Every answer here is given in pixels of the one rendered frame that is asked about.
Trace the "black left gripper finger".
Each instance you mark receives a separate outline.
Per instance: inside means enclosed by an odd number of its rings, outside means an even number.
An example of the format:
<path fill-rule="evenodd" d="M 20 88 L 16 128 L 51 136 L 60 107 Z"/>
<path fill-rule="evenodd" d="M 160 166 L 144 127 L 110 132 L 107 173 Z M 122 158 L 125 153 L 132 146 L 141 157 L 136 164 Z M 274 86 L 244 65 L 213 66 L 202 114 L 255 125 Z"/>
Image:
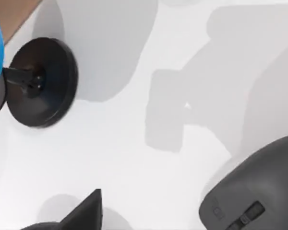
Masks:
<path fill-rule="evenodd" d="M 21 230 L 102 230 L 102 190 L 95 189 L 60 222 L 40 222 Z"/>

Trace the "dark grey computer mouse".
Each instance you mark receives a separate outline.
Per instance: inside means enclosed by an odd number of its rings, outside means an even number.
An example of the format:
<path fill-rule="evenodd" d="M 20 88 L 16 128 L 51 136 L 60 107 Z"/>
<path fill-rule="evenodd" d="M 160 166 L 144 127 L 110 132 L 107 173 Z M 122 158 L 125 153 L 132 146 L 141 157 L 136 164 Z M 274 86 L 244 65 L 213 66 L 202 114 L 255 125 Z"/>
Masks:
<path fill-rule="evenodd" d="M 288 136 L 246 158 L 204 197 L 206 230 L 288 230 Z"/>

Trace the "brown wooden board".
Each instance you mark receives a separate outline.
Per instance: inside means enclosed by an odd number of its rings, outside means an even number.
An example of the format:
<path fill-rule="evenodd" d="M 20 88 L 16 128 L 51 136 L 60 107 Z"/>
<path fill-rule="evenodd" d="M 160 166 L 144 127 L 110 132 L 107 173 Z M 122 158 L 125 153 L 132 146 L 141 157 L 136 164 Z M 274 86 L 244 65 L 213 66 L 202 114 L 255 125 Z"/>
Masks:
<path fill-rule="evenodd" d="M 42 0 L 0 0 L 0 27 L 6 45 Z"/>

